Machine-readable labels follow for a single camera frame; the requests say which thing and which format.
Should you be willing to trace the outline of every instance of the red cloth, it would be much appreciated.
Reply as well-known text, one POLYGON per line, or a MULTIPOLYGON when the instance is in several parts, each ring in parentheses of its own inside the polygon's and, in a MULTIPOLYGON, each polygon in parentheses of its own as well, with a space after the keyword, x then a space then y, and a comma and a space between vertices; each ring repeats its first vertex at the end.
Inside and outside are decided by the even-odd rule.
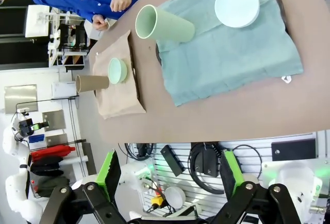
POLYGON ((57 145, 51 148, 41 149, 31 153, 32 160, 37 161, 45 156, 67 156, 71 151, 75 151, 76 148, 70 147, 68 145, 57 145))

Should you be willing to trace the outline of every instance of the white bowl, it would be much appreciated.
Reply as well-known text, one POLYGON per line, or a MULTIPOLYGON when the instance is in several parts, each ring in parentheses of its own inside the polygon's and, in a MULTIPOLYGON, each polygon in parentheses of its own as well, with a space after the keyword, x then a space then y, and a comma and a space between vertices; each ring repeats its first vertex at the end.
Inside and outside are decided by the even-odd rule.
POLYGON ((165 190, 166 201, 175 209, 180 209, 186 201, 186 195, 179 187, 168 187, 165 190))
POLYGON ((221 23, 241 28, 251 25, 260 11, 259 0, 216 0, 214 10, 221 23))

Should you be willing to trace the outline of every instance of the green cup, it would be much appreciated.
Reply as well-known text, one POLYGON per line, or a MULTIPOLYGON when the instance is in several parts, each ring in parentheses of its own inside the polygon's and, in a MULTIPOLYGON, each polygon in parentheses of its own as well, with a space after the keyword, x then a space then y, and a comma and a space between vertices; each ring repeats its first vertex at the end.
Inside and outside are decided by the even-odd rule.
POLYGON ((153 5, 146 5, 140 10, 135 29, 142 39, 188 42, 195 34, 194 24, 153 5))

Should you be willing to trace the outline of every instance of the floor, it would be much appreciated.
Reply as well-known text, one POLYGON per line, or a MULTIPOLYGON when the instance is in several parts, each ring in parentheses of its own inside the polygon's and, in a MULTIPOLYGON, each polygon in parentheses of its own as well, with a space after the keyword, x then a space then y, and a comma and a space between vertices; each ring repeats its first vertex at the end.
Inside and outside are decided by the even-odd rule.
MULTIPOLYGON (((327 0, 327 4, 330 9, 330 0, 327 0)), ((77 74, 89 75, 89 73, 90 69, 87 66, 82 71, 74 71, 73 76, 75 77, 77 74)), ((117 149, 118 146, 110 143, 109 141, 102 140, 100 134, 97 131, 97 124, 95 124, 95 121, 97 120, 98 112, 93 93, 82 93, 79 98, 78 107, 81 135, 91 143, 96 170, 99 170, 107 152, 113 148, 117 149)), ((122 165, 125 164, 126 156, 120 153, 120 151, 118 155, 120 163, 122 165)), ((119 186, 116 194, 116 201, 119 210, 125 219, 129 218, 129 211, 142 213, 142 206, 140 204, 139 195, 132 189, 129 189, 125 186, 119 186)), ((95 220, 94 216, 87 216, 83 218, 81 223, 94 224, 98 222, 95 220)))

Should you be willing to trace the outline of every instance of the light blue bowl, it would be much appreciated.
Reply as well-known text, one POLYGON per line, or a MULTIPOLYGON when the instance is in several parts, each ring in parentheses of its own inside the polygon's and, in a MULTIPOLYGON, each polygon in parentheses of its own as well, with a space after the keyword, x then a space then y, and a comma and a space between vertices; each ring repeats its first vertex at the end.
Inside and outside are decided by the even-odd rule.
POLYGON ((127 77, 127 66, 125 62, 118 58, 111 59, 108 74, 112 84, 123 82, 127 77))

